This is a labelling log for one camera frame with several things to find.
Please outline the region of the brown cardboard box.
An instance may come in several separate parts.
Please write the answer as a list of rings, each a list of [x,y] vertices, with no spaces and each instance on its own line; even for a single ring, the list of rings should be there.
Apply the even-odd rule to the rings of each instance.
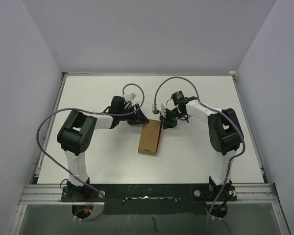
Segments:
[[[155,156],[158,151],[158,145],[161,135],[162,122],[159,120],[150,120],[142,127],[138,153]]]

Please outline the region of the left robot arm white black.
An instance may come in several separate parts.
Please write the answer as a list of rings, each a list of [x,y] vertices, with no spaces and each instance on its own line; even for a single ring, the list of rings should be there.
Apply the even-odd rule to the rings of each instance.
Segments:
[[[139,105],[127,105],[122,96],[114,96],[107,111],[106,114],[88,116],[73,110],[57,135],[57,142],[64,150],[70,171],[67,187],[78,201],[85,201],[90,195],[90,189],[85,185],[90,183],[86,171],[85,152],[90,146],[94,131],[113,129],[121,121],[126,121],[129,125],[149,123]]]

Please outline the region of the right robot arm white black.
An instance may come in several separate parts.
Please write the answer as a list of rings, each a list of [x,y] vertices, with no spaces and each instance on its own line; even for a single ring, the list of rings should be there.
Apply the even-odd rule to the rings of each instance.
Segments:
[[[173,109],[161,105],[160,120],[163,129],[175,128],[179,120],[188,122],[190,117],[196,117],[208,125],[209,141],[215,150],[210,176],[214,184],[209,186],[208,194],[212,199],[219,200],[226,193],[223,183],[230,182],[231,158],[236,155],[244,139],[236,113],[231,108],[212,108],[199,102],[195,96],[185,97],[181,91],[172,94],[171,100]]]

